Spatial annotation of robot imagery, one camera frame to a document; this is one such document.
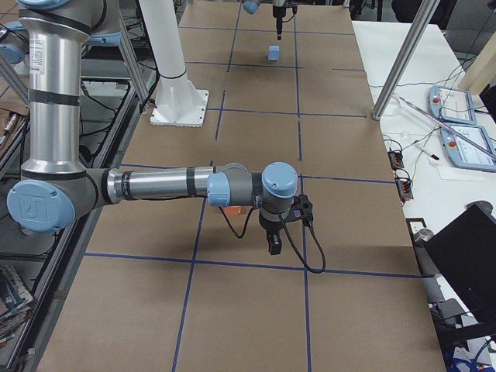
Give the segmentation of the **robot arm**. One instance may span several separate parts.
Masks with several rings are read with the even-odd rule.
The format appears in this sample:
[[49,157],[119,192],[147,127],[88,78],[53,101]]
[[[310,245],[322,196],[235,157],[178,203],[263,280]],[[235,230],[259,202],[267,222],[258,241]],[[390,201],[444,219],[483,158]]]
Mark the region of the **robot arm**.
[[295,219],[295,169],[275,162],[261,172],[243,165],[185,167],[156,172],[87,168],[79,158],[81,49],[122,39],[116,1],[21,1],[29,34],[30,155],[8,193],[11,217],[51,233],[103,205],[123,200],[205,198],[212,206],[249,206],[260,213],[271,254]]
[[265,7],[271,10],[274,18],[277,41],[282,39],[284,25],[290,22],[298,13],[298,3],[295,1],[273,0],[242,0],[241,8],[249,15],[254,15],[259,8]]

